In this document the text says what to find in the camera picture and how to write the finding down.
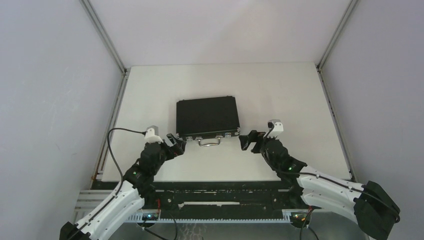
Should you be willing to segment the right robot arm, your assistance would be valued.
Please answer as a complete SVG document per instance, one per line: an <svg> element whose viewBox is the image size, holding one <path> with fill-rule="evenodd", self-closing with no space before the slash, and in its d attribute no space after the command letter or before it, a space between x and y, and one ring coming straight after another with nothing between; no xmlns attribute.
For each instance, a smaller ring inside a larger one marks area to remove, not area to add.
<svg viewBox="0 0 424 240"><path fill-rule="evenodd" d="M309 211L324 209L343 216L374 240L386 240L393 226L400 222L400 208L376 182L361 184L324 174L289 154L278 136L282 123L269 124L267 132L251 130L239 135L240 147L250 144L282 182L290 185L289 203Z"/></svg>

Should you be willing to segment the black aluminium poker case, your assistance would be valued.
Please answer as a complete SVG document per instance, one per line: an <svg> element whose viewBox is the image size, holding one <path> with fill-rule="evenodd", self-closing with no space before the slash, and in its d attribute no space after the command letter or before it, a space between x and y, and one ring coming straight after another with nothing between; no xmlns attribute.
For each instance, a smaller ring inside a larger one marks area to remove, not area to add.
<svg viewBox="0 0 424 240"><path fill-rule="evenodd" d="M237 137L241 125L234 96L184 99L176 103L175 133L188 141Z"/></svg>

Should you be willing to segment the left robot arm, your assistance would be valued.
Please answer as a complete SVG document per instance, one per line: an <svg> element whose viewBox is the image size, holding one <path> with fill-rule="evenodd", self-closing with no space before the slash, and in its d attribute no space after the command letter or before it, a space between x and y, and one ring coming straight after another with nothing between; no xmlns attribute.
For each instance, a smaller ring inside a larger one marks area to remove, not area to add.
<svg viewBox="0 0 424 240"><path fill-rule="evenodd" d="M155 175L166 161L183 155L187 143L171 133L167 134L171 145L155 134L144 132L144 136L146 143L140 156L115 189L85 217L65 223L59 239L107 240L137 210L155 205Z"/></svg>

